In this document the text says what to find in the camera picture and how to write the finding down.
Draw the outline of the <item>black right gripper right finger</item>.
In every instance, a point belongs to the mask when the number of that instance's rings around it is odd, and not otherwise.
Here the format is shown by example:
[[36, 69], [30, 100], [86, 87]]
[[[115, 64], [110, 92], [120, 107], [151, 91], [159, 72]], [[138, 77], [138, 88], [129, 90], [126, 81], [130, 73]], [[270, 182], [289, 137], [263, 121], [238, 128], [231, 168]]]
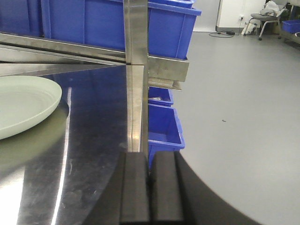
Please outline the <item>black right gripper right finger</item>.
[[180, 187], [173, 152], [160, 151], [156, 153], [151, 168], [151, 181], [153, 224], [184, 224]]

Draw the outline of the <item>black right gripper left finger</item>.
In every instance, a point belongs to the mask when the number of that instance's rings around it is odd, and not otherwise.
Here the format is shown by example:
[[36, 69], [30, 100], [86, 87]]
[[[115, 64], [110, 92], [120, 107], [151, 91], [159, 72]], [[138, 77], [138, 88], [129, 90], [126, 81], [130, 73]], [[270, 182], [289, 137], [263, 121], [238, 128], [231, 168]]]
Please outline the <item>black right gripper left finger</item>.
[[121, 225], [150, 223], [147, 181], [148, 166], [145, 155], [141, 152], [126, 153], [120, 209]]

